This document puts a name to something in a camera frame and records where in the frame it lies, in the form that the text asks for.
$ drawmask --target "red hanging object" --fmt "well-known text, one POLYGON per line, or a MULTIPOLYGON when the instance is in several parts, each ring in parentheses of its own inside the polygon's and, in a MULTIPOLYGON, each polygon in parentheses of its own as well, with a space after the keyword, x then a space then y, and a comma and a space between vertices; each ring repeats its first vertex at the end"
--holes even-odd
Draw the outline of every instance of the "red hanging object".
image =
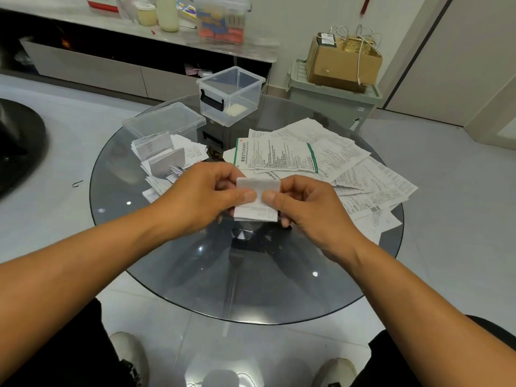
POLYGON ((360 11, 360 17, 364 16, 364 13, 367 10, 368 5, 369 5, 369 0, 365 0, 364 6, 362 7, 362 11, 360 11))

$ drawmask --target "black pants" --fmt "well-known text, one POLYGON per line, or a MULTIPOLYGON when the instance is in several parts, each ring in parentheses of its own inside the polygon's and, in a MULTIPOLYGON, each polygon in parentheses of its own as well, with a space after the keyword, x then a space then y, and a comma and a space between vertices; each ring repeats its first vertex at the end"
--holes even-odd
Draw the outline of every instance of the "black pants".
MULTIPOLYGON (((516 337, 485 319, 474 322, 516 350, 516 337)), ((369 344, 371 358, 352 387, 383 385, 420 386, 387 331, 369 344)), ((64 326, 4 384, 19 386, 134 387, 127 369, 118 361, 102 325, 100 302, 95 299, 64 326)))

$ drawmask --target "tile floor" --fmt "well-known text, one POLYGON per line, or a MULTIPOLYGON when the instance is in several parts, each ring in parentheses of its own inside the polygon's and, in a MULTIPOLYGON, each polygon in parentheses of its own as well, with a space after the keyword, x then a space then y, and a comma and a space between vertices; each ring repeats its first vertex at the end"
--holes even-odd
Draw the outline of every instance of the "tile floor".
MULTIPOLYGON (((36 110, 51 138, 41 166, 0 200, 4 261, 93 225, 88 191, 98 152, 122 119, 147 106, 7 76, 0 76, 0 97, 36 110)), ((461 128, 381 110, 360 134, 389 167, 420 187, 403 204, 399 260, 461 311, 516 333, 516 152, 477 144, 461 128)), ((109 333, 128 331, 142 340, 153 387, 193 386, 210 371, 209 377, 227 377, 221 370, 235 371, 240 385, 253 385, 252 378, 258 387, 309 386, 329 358, 350 358, 361 369, 370 354, 367 342, 383 329, 364 298, 283 327, 193 314, 127 273, 99 299, 109 333)))

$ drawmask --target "round glass table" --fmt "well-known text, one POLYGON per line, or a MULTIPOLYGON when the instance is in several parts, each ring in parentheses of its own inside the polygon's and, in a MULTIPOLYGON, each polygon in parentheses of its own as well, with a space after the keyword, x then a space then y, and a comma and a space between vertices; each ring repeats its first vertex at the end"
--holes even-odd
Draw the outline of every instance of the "round glass table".
MULTIPOLYGON (((198 95, 159 104, 182 102, 197 113, 198 95)), ((304 118, 371 152, 357 134, 337 121, 288 100, 262 95, 258 110, 231 127, 207 119, 197 129, 198 141, 209 146, 211 160, 235 147, 248 130, 277 130, 304 118)), ((148 205, 145 172, 131 151, 134 136, 119 129, 99 154, 90 182, 95 224, 102 224, 148 205)), ((403 207, 393 214, 403 222, 403 207)), ((384 232, 380 247, 396 257, 403 225, 384 232)), ((229 216, 204 230, 165 243, 127 270, 159 297, 213 318, 254 324, 289 324, 319 318, 363 296, 337 264, 326 259, 296 227, 279 223, 237 222, 229 216)))

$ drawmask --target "clear plastic box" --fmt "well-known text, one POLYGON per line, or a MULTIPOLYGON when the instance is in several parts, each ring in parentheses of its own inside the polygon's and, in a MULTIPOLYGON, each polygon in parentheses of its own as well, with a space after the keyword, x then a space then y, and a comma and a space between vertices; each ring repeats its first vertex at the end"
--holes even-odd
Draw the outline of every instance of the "clear plastic box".
POLYGON ((221 125, 231 126, 258 109, 265 77, 238 66, 197 80, 201 114, 221 125))
POLYGON ((196 8, 197 33, 201 38, 243 43, 246 13, 251 0, 190 0, 196 8))
POLYGON ((206 118, 178 102, 126 119, 122 125, 136 138, 170 131, 197 142, 197 129, 206 125, 206 118))

